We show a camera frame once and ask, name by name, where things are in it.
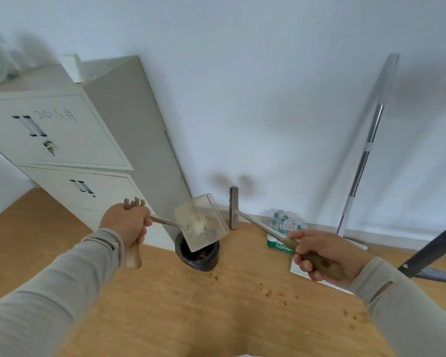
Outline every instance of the person's left hand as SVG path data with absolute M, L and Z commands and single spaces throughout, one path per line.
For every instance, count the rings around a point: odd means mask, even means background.
M 133 207 L 130 210 L 125 210 L 124 204 L 116 204 L 104 213 L 99 228 L 109 228 L 119 234 L 125 247 L 130 246 L 136 240 L 142 244 L 147 233 L 146 227 L 152 225 L 149 216 L 149 208 Z

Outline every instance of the pack of water bottles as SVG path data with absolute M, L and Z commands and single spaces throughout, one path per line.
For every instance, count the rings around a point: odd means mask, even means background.
M 295 217 L 289 217 L 288 214 L 286 214 L 284 211 L 279 210 L 275 212 L 273 217 L 271 218 L 269 227 L 277 230 L 279 233 L 282 233 L 285 236 L 288 236 L 294 230 L 307 229 L 307 224 Z M 283 243 L 269 234 L 267 243 L 269 248 L 282 250 L 284 252 L 292 254 L 292 251 L 289 248 L 287 248 Z

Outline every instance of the wooden handle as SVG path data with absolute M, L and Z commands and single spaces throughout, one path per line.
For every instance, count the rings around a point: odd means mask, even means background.
M 129 199 L 124 199 L 124 209 L 129 210 L 135 206 L 144 206 L 145 201 L 135 197 L 135 200 L 129 202 Z M 135 241 L 125 249 L 124 265 L 128 269 L 138 269 L 142 266 L 142 259 L 140 258 L 139 243 Z
M 298 242 L 289 238 L 285 238 L 282 242 L 293 252 L 296 251 L 296 248 L 299 245 Z M 323 275 L 332 278 L 333 280 L 339 281 L 346 277 L 342 270 L 342 266 L 333 260 L 322 257 L 315 252 L 308 252 L 303 254 L 301 257 L 310 261 L 316 270 L 321 272 Z

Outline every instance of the handwritten date 2021.4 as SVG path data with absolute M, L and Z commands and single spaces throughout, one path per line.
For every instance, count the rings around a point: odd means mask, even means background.
M 56 109 L 54 109 L 54 113 L 49 110 L 42 110 L 42 111 L 35 111 L 38 115 L 40 115 L 40 119 L 58 119 L 58 118 L 68 118 L 69 120 L 76 121 L 76 118 L 73 116 L 73 114 L 68 110 L 63 108 L 63 111 L 58 112 Z

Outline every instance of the cabinet top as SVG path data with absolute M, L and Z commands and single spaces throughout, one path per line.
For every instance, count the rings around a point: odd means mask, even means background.
M 13 80 L 0 84 L 0 94 L 25 91 L 57 91 L 82 88 L 116 67 L 138 56 L 84 61 L 88 79 L 75 84 L 61 64 L 33 67 L 20 71 Z

